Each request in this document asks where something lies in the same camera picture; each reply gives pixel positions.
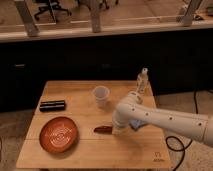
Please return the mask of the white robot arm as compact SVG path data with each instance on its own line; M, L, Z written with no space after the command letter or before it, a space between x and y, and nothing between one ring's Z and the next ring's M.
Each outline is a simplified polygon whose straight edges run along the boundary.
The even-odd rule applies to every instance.
M141 120L213 147L213 116L146 107L131 91L122 98L112 115L113 127L125 128L130 120Z

